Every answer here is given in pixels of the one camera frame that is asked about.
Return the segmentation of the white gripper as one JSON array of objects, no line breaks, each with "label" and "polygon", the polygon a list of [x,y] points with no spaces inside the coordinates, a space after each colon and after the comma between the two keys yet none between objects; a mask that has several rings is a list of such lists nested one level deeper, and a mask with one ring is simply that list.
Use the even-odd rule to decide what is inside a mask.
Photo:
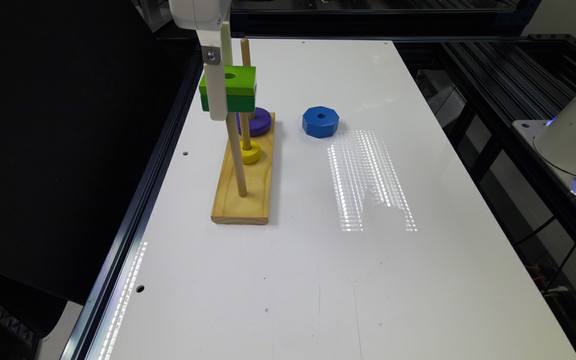
[{"label": "white gripper", "polygon": [[228,114],[225,66],[233,65],[230,23],[225,20],[231,0],[169,0],[168,3],[179,28],[198,30],[210,118],[225,120]]}]

